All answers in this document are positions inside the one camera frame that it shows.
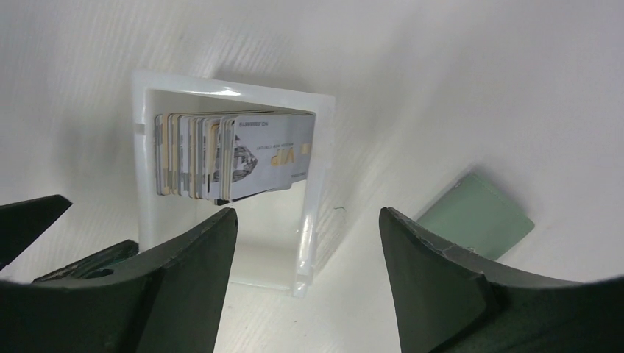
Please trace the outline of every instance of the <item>white backdrop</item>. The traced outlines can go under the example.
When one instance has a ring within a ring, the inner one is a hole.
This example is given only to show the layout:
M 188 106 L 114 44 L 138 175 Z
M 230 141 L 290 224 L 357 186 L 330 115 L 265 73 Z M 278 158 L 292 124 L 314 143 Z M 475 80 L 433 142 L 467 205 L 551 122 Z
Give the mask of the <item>white backdrop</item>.
M 231 285 L 217 352 L 398 352 L 378 210 L 416 215 L 471 167 L 536 224 L 503 262 L 621 274 L 622 18 L 607 0 L 2 1 L 0 204 L 74 206 L 1 275 L 136 239 L 135 68 L 338 100 L 327 265 L 303 300 Z

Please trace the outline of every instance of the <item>clear acrylic holder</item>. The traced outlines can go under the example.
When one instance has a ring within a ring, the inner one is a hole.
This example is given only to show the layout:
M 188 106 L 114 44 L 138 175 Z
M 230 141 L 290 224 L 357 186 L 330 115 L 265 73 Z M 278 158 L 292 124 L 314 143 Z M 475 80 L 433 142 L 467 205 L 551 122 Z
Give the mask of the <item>clear acrylic holder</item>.
M 316 259 L 316 225 L 325 174 L 331 166 L 335 99 L 214 79 L 151 71 L 132 75 L 139 247 L 150 249 L 194 227 L 223 207 L 238 214 L 238 239 L 230 281 L 291 290 L 305 296 Z M 308 179 L 288 190 L 215 206 L 184 196 L 159 196 L 155 188 L 154 117 L 279 107 L 316 114 Z

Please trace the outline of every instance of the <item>card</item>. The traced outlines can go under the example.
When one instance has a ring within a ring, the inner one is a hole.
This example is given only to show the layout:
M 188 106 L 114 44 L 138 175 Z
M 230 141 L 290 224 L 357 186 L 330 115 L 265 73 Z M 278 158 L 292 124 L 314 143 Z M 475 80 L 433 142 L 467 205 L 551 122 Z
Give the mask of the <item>card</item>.
M 310 165 L 314 115 L 243 115 L 230 132 L 224 199 L 239 199 L 303 180 Z

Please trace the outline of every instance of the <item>pale green card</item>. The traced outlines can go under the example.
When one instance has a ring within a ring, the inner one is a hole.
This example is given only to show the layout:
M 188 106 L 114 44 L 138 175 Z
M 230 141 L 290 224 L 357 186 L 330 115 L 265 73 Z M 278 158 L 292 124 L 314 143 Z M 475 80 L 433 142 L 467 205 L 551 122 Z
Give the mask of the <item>pale green card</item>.
M 505 254 L 535 226 L 515 202 L 477 174 L 466 175 L 417 223 L 490 260 Z

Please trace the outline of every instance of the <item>stack of cards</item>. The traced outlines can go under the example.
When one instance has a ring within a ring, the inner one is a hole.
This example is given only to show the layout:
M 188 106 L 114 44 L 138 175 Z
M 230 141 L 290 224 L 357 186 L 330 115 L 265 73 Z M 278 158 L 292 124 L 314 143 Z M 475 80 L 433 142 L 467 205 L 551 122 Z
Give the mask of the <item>stack of cards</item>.
M 315 116 L 271 110 L 155 118 L 156 192 L 226 204 L 308 175 Z

